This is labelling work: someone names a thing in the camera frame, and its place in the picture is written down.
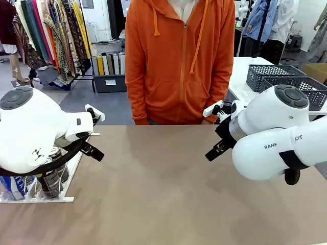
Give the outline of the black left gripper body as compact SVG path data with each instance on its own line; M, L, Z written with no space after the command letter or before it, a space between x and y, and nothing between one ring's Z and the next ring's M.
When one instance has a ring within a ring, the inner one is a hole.
M90 151L90 144L88 143L89 138L82 138L78 140L78 151L80 152L89 152Z

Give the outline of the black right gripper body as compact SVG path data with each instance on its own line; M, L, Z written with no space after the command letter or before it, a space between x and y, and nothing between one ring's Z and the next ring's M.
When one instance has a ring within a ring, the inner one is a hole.
M215 124L217 125L215 132L221 138L221 140L214 146L217 151L226 151L228 149L233 149L237 141L232 137L229 131L229 123L231 121L231 116L228 116L224 120L218 119Z

